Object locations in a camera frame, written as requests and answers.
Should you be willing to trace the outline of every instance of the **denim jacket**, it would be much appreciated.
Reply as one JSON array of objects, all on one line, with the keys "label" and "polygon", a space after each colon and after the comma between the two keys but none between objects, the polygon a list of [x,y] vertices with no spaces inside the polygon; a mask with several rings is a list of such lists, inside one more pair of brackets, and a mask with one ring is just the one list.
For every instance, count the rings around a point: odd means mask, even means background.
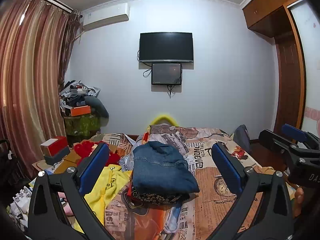
[{"label": "denim jacket", "polygon": [[138,192],[162,195],[199,192],[187,161],[175,147],[150,141],[135,148],[133,155],[132,185]]}]

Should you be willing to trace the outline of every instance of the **white air conditioner unit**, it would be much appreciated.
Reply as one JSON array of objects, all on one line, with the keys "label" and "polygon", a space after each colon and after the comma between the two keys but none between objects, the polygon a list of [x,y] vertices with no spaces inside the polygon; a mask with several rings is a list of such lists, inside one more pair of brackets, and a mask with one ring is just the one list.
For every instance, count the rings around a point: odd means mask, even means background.
[{"label": "white air conditioner unit", "polygon": [[84,15],[83,29],[89,31],[105,25],[129,20],[128,3],[113,5]]}]

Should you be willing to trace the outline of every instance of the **metal bolt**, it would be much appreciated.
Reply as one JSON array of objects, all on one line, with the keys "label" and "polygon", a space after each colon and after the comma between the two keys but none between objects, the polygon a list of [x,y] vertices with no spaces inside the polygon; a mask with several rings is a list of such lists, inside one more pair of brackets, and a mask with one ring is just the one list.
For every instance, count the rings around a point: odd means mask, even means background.
[{"label": "metal bolt", "polygon": [[249,173],[249,174],[253,173],[253,171],[254,171],[254,169],[252,167],[245,167],[244,169],[245,169],[245,172]]},{"label": "metal bolt", "polygon": [[278,177],[282,177],[282,172],[281,171],[276,171],[276,175],[278,176]]},{"label": "metal bolt", "polygon": [[67,173],[73,173],[76,170],[75,167],[69,167],[67,168]]},{"label": "metal bolt", "polygon": [[44,175],[45,175],[45,172],[44,172],[44,171],[39,171],[39,172],[38,172],[38,176],[39,176],[39,177],[42,177],[42,176],[44,176]]}]

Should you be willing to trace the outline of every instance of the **television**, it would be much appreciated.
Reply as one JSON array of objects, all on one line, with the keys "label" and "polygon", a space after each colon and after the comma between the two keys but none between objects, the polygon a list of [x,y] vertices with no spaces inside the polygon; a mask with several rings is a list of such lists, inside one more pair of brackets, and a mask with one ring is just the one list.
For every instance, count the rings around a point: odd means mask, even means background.
[{"label": "television", "polygon": [[193,62],[192,33],[141,33],[140,62]]},{"label": "television", "polygon": [[181,85],[181,63],[153,63],[151,71],[152,85]]}]

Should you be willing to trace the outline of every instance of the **curtain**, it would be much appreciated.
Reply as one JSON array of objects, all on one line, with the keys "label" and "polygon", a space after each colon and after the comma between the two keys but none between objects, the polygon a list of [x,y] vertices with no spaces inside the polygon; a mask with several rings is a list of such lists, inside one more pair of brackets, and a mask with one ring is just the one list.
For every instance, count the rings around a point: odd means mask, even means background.
[{"label": "curtain", "polygon": [[65,136],[58,72],[68,17],[44,0],[15,0],[0,20],[0,138],[30,177],[43,159],[40,144]]},{"label": "curtain", "polygon": [[61,61],[60,61],[59,77],[58,77],[59,92],[61,92],[64,89],[64,76],[68,68],[68,63],[71,57],[73,43],[74,43],[79,26],[80,26],[80,12],[78,10],[74,10],[68,19],[67,27],[65,30],[65,35],[62,43]]}]

